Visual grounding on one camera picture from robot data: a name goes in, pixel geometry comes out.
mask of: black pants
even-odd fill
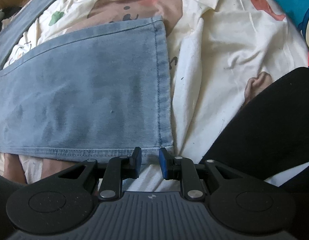
[[[309,68],[288,73],[251,100],[201,163],[207,159],[262,180],[309,162]],[[282,187],[297,203],[292,233],[309,239],[309,167]]]

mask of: green leaf print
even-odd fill
[[[55,24],[58,20],[60,20],[64,16],[64,12],[59,12],[56,11],[52,16],[51,16],[51,21],[49,22],[49,26],[52,26]]]

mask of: denim fabric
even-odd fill
[[[139,146],[149,163],[172,140],[161,17],[64,34],[0,71],[0,152],[106,162]]]
[[[0,32],[0,70],[23,33],[55,0],[33,0]]]

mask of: bed sheet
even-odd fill
[[[24,33],[5,67],[86,19],[97,1],[54,2]],[[149,8],[153,3],[146,1]],[[308,66],[309,50],[273,0],[182,0],[182,11],[167,37],[171,122],[175,154],[198,163],[242,105],[284,74]],[[136,12],[118,15],[137,17]],[[42,159],[20,160],[27,182],[39,180]],[[0,174],[3,162],[0,153]],[[125,189],[140,191],[176,187],[154,164],[143,165],[138,180],[124,183]]]

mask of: silver screw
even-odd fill
[[[196,190],[196,189],[190,190],[190,191],[188,192],[188,196],[189,196],[190,198],[200,198],[200,197],[203,196],[203,192],[200,191],[200,190]]]
[[[103,197],[103,198],[112,198],[115,196],[115,192],[113,190],[103,190],[100,192],[100,197]]]

